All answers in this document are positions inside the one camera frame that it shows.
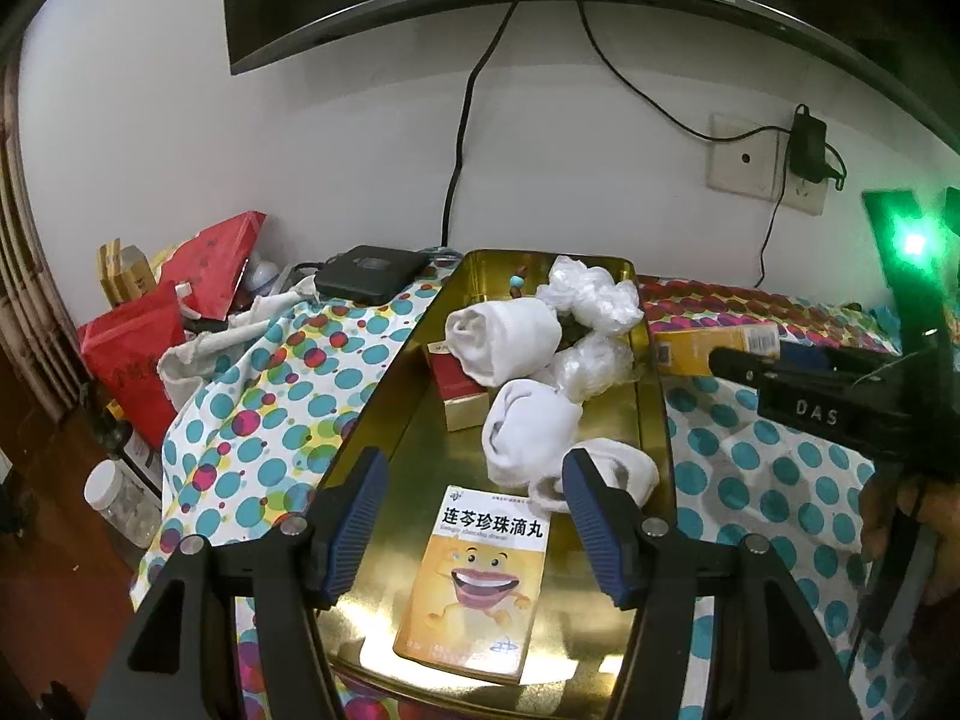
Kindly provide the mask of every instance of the black device labeled das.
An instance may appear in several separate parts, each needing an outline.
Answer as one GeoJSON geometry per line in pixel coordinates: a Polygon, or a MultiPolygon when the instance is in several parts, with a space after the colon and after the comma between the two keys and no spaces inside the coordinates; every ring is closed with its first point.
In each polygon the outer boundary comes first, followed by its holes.
{"type": "Polygon", "coordinates": [[[354,247],[317,271],[317,292],[368,306],[382,306],[402,292],[429,258],[419,251],[354,247]]]}

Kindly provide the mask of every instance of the barcode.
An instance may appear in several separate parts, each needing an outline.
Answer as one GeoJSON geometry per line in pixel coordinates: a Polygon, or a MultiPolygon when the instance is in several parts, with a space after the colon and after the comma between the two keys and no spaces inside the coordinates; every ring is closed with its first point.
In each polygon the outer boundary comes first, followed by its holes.
{"type": "Polygon", "coordinates": [[[775,324],[744,327],[743,337],[751,354],[779,355],[779,334],[775,324]]]}

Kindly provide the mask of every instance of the cartoon smiley face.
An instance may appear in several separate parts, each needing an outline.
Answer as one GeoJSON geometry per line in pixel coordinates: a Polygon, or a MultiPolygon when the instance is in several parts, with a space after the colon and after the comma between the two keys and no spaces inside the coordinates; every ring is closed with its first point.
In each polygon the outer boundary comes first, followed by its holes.
{"type": "Polygon", "coordinates": [[[519,576],[505,570],[510,556],[496,546],[470,546],[453,557],[450,577],[457,600],[467,608],[492,608],[520,584],[519,576]]]}

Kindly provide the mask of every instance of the clear plastic wrap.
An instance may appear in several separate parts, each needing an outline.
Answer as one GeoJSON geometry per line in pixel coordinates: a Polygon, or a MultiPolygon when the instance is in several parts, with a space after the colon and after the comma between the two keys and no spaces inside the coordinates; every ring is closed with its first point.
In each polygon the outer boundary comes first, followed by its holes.
{"type": "Polygon", "coordinates": [[[613,385],[632,381],[634,353],[619,338],[590,333],[557,352],[534,378],[553,386],[573,403],[583,403],[613,385]]]}
{"type": "Polygon", "coordinates": [[[637,285],[626,280],[614,284],[606,269],[588,268],[565,255],[554,261],[550,282],[536,288],[536,297],[605,336],[629,333],[643,319],[637,285]]]}

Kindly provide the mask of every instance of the red package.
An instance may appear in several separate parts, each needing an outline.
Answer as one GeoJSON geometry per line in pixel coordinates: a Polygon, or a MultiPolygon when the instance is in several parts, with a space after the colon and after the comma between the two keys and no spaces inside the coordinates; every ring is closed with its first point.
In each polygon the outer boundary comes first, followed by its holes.
{"type": "Polygon", "coordinates": [[[259,211],[246,211],[200,230],[163,263],[160,284],[188,281],[193,293],[184,298],[184,305],[201,317],[226,319],[265,218],[259,211]]]}
{"type": "Polygon", "coordinates": [[[167,399],[157,361],[184,342],[173,284],[117,306],[78,331],[80,357],[116,398],[136,431],[159,449],[176,412],[167,399]]]}

